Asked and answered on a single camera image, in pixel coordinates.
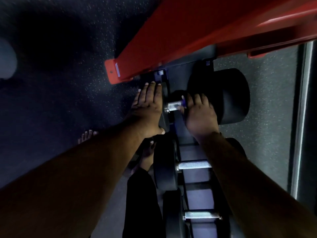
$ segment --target bare foot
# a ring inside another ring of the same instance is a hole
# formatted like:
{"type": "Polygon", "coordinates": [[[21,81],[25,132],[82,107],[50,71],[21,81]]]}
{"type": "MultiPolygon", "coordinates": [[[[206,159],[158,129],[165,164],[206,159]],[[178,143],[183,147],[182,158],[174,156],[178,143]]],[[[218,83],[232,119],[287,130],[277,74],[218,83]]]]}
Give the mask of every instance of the bare foot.
{"type": "Polygon", "coordinates": [[[153,164],[155,145],[156,143],[154,143],[154,141],[151,141],[150,146],[143,150],[140,163],[132,169],[131,174],[134,174],[134,172],[136,172],[138,168],[142,168],[146,171],[150,170],[153,164]]]}
{"type": "Polygon", "coordinates": [[[81,144],[84,141],[89,140],[92,136],[95,136],[97,134],[98,131],[92,131],[91,129],[89,131],[85,131],[85,133],[81,135],[81,138],[78,139],[78,144],[81,144]]]}

